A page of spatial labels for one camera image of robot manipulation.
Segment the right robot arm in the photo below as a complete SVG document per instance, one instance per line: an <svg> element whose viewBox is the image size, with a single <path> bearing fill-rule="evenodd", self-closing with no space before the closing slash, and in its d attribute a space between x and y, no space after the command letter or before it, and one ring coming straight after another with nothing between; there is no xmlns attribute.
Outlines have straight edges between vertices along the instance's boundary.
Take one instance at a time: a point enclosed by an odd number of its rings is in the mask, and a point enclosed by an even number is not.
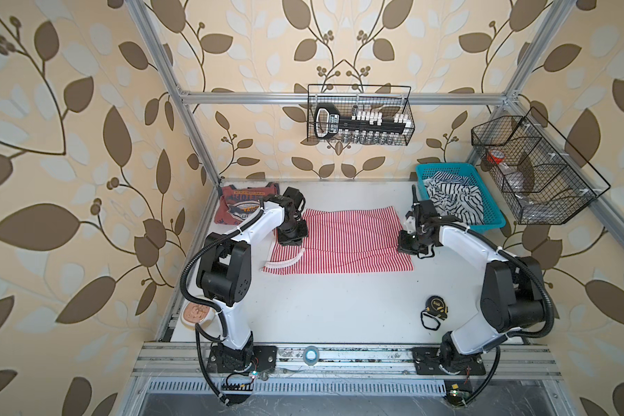
<svg viewBox="0 0 624 416"><path fill-rule="evenodd" d="M518 257L460 222L442 216L429 199L414 196L406 215L413 229L398 237L398 251L419 259L433 258L435 248L450 249L483 277L478 312L460 328L446 332L434 356L420 358L449 375L465 374L484 353L493 351L494 362L481 384L471 393L452 388L445 400L456 408L469 407L497 372L501 345L520 337L539 339L554 327L555 306L544 284L541 265L532 257Z"/></svg>

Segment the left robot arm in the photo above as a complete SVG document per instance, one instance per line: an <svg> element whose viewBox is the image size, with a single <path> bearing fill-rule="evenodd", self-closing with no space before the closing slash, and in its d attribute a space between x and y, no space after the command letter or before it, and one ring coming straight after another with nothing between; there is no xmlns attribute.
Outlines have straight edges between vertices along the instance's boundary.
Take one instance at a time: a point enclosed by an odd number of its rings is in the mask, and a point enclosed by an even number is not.
<svg viewBox="0 0 624 416"><path fill-rule="evenodd" d="M308 237L303 219L305 197L294 187L282 195L261 199L258 209L235 229L213 232L204 246L185 265L180 293L192 306L206 307L219 320L220 334L212 336L194 324L195 347L200 372L219 402L227 407L252 393L261 374L277 365L277 347L254 344L253 332L241 302L251 287L251 248L274 233L283 246L300 246Z"/></svg>

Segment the red white striped garment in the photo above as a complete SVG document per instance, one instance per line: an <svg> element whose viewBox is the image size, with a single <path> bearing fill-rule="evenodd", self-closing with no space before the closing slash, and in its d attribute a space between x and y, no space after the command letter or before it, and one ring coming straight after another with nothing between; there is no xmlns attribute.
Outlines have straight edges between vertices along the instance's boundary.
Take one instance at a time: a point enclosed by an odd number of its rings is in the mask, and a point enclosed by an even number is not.
<svg viewBox="0 0 624 416"><path fill-rule="evenodd" d="M263 271L285 275L406 272L412 258L398 252L402 226L393 206L303 213L309 235L300 246L272 244Z"/></svg>

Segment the red tank top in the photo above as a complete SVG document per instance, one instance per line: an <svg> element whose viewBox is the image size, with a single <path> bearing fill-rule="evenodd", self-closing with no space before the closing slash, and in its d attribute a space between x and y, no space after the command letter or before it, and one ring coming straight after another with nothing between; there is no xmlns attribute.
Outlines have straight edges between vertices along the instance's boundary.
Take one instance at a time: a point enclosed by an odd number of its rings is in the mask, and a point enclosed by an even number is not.
<svg viewBox="0 0 624 416"><path fill-rule="evenodd" d="M259 208L263 199L274 194L279 194L279 184L276 182L269 182L266 187L222 187L214 223L240 225Z"/></svg>

